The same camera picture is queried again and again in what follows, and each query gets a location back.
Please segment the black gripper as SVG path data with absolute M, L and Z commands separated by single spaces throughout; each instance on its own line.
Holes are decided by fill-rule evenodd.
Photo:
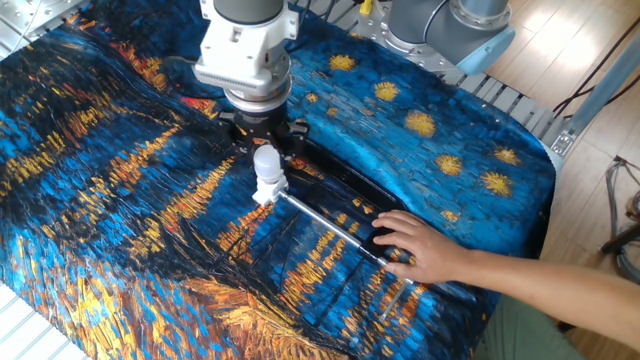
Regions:
M 274 147 L 282 146 L 283 158 L 291 160 L 302 153 L 310 125 L 306 121 L 287 123 L 287 120 L 286 106 L 266 112 L 221 112 L 217 117 L 218 125 L 237 152 L 252 156 L 255 141 L 268 142 Z

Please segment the person's right hand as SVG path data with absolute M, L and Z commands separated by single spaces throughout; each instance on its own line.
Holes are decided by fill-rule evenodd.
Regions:
M 392 210 L 381 213 L 372 225 L 390 230 L 386 235 L 375 237 L 375 244 L 394 246 L 414 256 L 413 264 L 389 261 L 385 266 L 387 272 L 428 284 L 465 280 L 470 251 L 415 215 Z

